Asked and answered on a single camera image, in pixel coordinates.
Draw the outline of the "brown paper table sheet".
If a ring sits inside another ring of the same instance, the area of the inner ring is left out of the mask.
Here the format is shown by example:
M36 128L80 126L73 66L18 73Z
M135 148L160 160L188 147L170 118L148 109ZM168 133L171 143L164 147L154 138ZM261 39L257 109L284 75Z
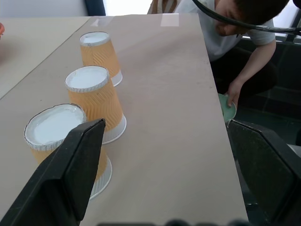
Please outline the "brown paper table sheet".
M108 186L81 226L183 219L224 225L247 219L198 17L3 18L0 39L0 220L37 168L24 128L40 111L69 102L64 81L82 66L81 35L110 34L122 82L116 87L127 128L105 146Z

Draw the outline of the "orange ribbed paper cup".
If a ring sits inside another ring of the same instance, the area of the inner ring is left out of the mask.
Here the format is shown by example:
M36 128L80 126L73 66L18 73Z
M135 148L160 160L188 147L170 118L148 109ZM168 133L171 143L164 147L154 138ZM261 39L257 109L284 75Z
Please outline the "orange ribbed paper cup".
M45 109L30 119L24 129L24 139L38 164L41 164L66 138L68 133L87 121L82 108L75 104L60 104ZM112 164L104 147L90 199L99 195L112 177Z
M113 86L119 85L123 75L110 35L106 32L89 32L80 39L84 66L100 66L108 70Z
M79 68L66 77L65 85L70 102L84 110L88 121L105 119L104 145L122 136L127 127L127 120L106 68Z

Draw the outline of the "person's bare hand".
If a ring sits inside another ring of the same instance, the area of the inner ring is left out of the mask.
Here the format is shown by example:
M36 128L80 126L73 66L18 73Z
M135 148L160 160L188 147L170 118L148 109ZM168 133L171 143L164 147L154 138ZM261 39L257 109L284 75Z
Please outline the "person's bare hand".
M227 104L229 107L231 107L233 103L235 104L235 106L237 106L242 86L243 83L241 81L233 81L229 85L228 91L226 93L228 95Z

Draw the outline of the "clear tape strip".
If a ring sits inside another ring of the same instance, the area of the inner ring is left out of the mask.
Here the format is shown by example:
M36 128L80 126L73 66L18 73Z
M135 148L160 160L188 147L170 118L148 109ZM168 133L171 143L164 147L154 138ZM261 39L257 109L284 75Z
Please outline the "clear tape strip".
M95 21L91 24L93 27L106 27L112 20L113 16L97 16Z
M179 27L179 14L178 13L162 14L160 26Z

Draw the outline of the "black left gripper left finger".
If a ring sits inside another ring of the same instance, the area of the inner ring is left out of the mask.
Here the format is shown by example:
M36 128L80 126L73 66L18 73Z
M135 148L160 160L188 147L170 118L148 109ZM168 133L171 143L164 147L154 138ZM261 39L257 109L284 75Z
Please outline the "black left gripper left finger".
M79 226L96 179L105 119L72 129L34 171L0 226Z

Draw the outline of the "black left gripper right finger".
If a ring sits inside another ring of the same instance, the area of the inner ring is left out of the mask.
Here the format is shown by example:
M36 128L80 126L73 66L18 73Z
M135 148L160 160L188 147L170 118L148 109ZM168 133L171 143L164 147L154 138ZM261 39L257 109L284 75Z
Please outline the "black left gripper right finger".
M227 132L249 221L301 226L301 157L263 126L232 120Z

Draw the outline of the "person in white shirt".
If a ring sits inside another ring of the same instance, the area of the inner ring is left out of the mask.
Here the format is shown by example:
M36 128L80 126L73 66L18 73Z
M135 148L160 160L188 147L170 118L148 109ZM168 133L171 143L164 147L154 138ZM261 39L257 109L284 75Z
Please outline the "person in white shirt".
M276 36L214 20L195 0L152 0L150 14L196 13L199 17L218 93L227 95L233 81L243 83L240 100L273 88L278 79L271 63ZM197 0L215 13L246 24L273 27L289 0Z

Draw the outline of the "pale green bowl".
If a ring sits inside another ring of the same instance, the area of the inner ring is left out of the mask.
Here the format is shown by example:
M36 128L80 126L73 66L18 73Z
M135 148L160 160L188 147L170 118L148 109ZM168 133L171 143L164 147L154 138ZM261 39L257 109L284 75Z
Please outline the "pale green bowl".
M232 102L231 106L228 105L228 96L223 95L223 94L218 94L221 109L222 109L222 114L223 114L223 119L224 122L229 122L234 117L236 116L237 112L237 107L236 105Z

